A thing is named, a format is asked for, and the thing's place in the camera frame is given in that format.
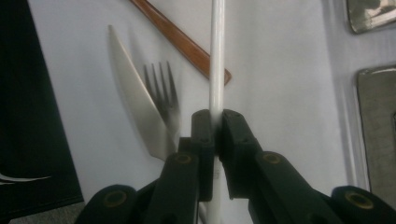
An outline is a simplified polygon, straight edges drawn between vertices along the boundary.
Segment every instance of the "white rod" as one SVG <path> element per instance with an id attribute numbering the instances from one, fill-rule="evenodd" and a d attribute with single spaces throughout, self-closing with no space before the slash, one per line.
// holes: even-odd
<path id="1" fill-rule="evenodd" d="M 224 93 L 224 10 L 225 0 L 212 3 L 212 39 L 210 46 L 210 116 L 215 141 L 221 129 Z M 220 224 L 220 169 L 219 157 L 215 157 L 213 174 L 213 198 L 207 207 L 207 224 Z"/>

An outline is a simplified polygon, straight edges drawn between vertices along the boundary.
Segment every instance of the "white tablecloth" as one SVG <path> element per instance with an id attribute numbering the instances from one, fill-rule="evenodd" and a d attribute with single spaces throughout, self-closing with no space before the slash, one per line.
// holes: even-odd
<path id="1" fill-rule="evenodd" d="M 84 199 L 112 184 L 141 189 L 163 162 L 128 120 L 107 26 L 138 71 L 169 61 L 182 136 L 190 136 L 192 113 L 208 108 L 208 81 L 127 0 L 29 2 Z M 211 1 L 150 2 L 209 51 Z M 353 35 L 342 0 L 227 0 L 225 66 L 233 79 L 225 107 L 242 113 L 262 147 L 286 156 L 313 188 L 368 188 L 355 73 L 394 63 L 395 34 Z M 230 201 L 225 181 L 222 188 L 224 223 L 251 222 L 248 201 Z"/>

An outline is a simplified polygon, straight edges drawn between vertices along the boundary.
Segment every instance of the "black fabric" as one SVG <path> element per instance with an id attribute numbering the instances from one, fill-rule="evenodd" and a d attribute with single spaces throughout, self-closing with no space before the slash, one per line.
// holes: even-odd
<path id="1" fill-rule="evenodd" d="M 51 176 L 0 185 L 0 223 L 82 201 L 27 0 L 0 1 L 0 174 Z"/>

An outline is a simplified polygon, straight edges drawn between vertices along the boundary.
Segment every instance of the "brown wooden handle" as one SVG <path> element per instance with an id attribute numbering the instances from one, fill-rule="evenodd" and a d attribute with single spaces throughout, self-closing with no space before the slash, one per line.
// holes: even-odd
<path id="1" fill-rule="evenodd" d="M 210 56 L 147 0 L 130 0 L 205 77 L 210 76 Z M 231 79 L 224 71 L 224 84 Z"/>

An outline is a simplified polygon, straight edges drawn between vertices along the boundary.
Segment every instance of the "fork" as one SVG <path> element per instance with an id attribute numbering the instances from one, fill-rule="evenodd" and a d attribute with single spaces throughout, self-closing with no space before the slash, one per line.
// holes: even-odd
<path id="1" fill-rule="evenodd" d="M 175 88 L 175 82 L 173 80 L 171 66 L 169 62 L 167 64 L 167 80 L 163 75 L 163 67 L 159 63 L 161 83 L 162 87 L 159 86 L 159 81 L 155 73 L 154 64 L 151 64 L 152 68 L 152 79 L 150 81 L 148 69 L 144 67 L 146 89 L 148 94 L 151 96 L 152 101 L 156 105 L 158 111 L 160 112 L 163 122 L 168 129 L 168 132 L 172 136 L 175 143 L 178 142 L 178 135 L 180 130 L 180 108 L 178 106 L 177 92 Z"/>

